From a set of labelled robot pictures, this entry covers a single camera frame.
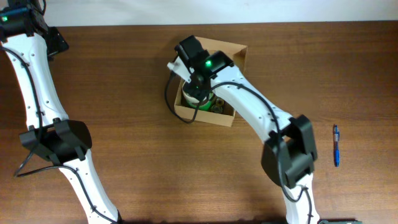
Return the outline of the white masking tape roll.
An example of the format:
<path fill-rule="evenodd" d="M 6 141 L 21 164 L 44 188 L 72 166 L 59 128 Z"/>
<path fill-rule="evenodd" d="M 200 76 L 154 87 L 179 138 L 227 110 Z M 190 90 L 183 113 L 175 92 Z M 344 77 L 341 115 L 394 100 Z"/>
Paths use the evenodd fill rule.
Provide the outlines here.
<path fill-rule="evenodd" d="M 182 87 L 182 94 L 183 94 L 185 100 L 187 101 L 187 103 L 188 103 L 190 106 L 196 106 L 197 104 L 199 104 L 199 101 L 198 101 L 195 97 L 191 96 L 191 95 L 188 93 L 187 90 L 188 90 L 189 87 L 190 87 L 190 84 L 189 84 L 189 83 L 184 83 L 184 84 L 183 84 L 183 87 Z"/>

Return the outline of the brown cardboard box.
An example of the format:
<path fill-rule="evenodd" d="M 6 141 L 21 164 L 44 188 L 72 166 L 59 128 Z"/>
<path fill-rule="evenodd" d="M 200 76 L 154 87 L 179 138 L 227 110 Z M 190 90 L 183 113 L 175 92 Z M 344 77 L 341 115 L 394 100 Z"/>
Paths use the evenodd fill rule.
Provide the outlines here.
<path fill-rule="evenodd" d="M 210 54 L 215 53 L 217 50 L 224 52 L 230 59 L 233 60 L 234 64 L 239 67 L 240 71 L 245 74 L 246 54 L 248 51 L 247 45 L 223 42 L 220 40 L 207 39 L 204 37 L 196 37 L 196 39 L 201 43 L 201 46 L 205 50 L 209 51 Z M 193 118 L 195 109 L 188 105 L 182 94 L 182 87 L 184 83 L 185 81 L 181 78 L 172 111 L 182 117 L 185 121 L 190 121 Z M 195 117 L 195 121 L 231 127 L 235 114 L 236 111 L 232 108 L 232 106 L 225 103 L 222 114 L 212 113 L 211 108 L 208 111 L 199 110 Z"/>

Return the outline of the blue pen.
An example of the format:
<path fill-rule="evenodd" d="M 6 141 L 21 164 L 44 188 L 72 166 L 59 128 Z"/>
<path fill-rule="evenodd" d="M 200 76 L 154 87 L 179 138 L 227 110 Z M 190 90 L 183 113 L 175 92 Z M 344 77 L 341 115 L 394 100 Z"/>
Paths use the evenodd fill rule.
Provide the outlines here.
<path fill-rule="evenodd" d="M 336 124 L 333 125 L 333 158 L 336 167 L 340 166 L 340 150 L 339 150 L 340 130 Z"/>

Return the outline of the green tape roll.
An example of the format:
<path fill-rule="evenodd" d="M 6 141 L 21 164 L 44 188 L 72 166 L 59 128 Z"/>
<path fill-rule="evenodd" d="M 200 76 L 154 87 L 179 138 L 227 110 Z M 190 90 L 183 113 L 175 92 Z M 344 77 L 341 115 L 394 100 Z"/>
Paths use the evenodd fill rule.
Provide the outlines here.
<path fill-rule="evenodd" d="M 199 106 L 199 110 L 208 111 L 211 108 L 214 99 L 215 97 L 212 96 L 210 99 L 205 99 L 204 101 L 202 101 L 202 103 Z M 188 97 L 185 100 L 187 101 L 188 105 L 191 106 L 192 108 L 196 108 L 197 105 L 199 104 L 199 101 L 193 97 Z"/>

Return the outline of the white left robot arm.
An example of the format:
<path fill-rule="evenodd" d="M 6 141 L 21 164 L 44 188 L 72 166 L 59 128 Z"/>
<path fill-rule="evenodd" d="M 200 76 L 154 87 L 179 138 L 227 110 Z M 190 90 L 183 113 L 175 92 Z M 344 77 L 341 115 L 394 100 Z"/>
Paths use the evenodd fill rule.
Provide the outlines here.
<path fill-rule="evenodd" d="M 56 27 L 47 25 L 45 1 L 8 1 L 1 9 L 1 50 L 14 68 L 26 112 L 27 131 L 20 134 L 27 157 L 15 177 L 58 169 L 69 181 L 88 223 L 122 223 L 96 173 L 91 134 L 82 121 L 64 110 L 49 61 L 68 50 Z"/>

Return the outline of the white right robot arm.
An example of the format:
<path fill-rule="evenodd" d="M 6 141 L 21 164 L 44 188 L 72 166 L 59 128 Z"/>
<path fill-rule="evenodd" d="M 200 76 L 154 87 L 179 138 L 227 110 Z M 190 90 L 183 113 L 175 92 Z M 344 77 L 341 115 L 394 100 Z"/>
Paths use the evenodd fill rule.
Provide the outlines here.
<path fill-rule="evenodd" d="M 313 126 L 304 115 L 293 117 L 271 103 L 221 50 L 210 53 L 191 35 L 175 46 L 167 66 L 185 80 L 187 93 L 203 101 L 210 93 L 232 106 L 263 143 L 261 166 L 281 188 L 286 223 L 318 223 L 312 182 L 318 158 Z"/>

